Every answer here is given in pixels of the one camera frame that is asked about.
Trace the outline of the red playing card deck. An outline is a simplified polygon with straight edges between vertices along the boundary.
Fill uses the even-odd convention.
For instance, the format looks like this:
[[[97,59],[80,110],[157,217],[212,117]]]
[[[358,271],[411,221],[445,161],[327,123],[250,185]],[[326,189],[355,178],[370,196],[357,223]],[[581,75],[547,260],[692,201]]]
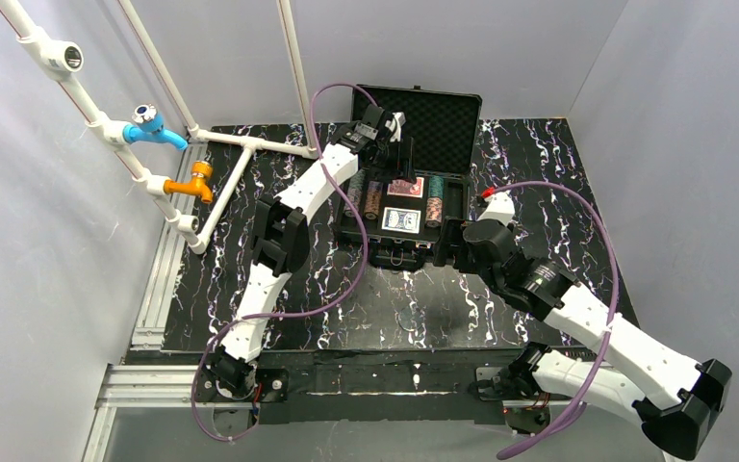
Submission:
[[[392,181],[387,187],[387,195],[407,198],[423,198],[424,178],[417,177],[413,182],[403,179]]]

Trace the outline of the orange poker chip stack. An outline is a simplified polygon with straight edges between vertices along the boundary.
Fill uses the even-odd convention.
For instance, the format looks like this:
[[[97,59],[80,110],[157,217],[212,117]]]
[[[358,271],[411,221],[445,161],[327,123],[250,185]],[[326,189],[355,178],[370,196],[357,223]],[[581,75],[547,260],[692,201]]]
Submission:
[[[443,222],[443,200],[438,196],[427,199],[425,208],[425,224],[429,228],[437,228]]]

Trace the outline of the blue playing card deck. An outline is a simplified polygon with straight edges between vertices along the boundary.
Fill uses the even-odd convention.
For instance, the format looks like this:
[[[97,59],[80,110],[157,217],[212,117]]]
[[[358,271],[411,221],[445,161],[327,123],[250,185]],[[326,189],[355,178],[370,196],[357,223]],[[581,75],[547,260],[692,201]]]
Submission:
[[[390,232],[419,234],[422,211],[385,207],[381,219],[381,229]]]

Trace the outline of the green poker chip stack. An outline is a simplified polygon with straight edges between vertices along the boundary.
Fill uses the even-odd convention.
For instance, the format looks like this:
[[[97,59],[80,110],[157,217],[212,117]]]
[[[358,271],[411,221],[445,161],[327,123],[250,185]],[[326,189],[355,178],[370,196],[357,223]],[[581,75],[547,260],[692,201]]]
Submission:
[[[360,216],[366,181],[367,172],[364,169],[359,169],[348,182],[346,191],[348,205],[344,205],[344,214],[349,218],[358,218]]]

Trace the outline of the clear acrylic dealer button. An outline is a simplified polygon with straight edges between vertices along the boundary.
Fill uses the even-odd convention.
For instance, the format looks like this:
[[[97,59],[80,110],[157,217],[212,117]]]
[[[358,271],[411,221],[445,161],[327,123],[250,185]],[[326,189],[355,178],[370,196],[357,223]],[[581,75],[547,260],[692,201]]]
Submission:
[[[402,310],[395,314],[398,326],[409,333],[423,333],[425,327],[425,314],[421,310]]]

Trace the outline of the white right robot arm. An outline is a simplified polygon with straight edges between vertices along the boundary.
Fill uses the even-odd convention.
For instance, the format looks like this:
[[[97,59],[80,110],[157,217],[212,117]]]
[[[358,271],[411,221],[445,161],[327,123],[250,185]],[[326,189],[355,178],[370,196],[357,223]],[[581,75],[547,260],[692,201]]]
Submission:
[[[640,427],[671,456],[694,460],[726,404],[732,372],[660,344],[618,314],[610,314],[584,284],[548,258],[527,253],[513,227],[496,219],[446,220],[434,263],[478,275],[507,305],[565,332],[602,357],[574,360],[531,342],[516,360],[475,386],[489,398],[541,393],[580,397]]]

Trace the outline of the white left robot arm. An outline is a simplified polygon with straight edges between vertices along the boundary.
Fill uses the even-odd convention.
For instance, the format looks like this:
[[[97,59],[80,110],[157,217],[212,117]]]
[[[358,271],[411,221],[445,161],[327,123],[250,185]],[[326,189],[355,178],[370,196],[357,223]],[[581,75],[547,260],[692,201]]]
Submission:
[[[370,105],[363,117],[342,126],[314,164],[285,190],[261,199],[251,239],[251,265],[234,318],[208,344],[202,370],[233,398],[255,387],[256,361],[268,320],[294,272],[311,248],[309,222],[344,182],[363,171],[389,181],[413,177],[412,140],[405,115]]]

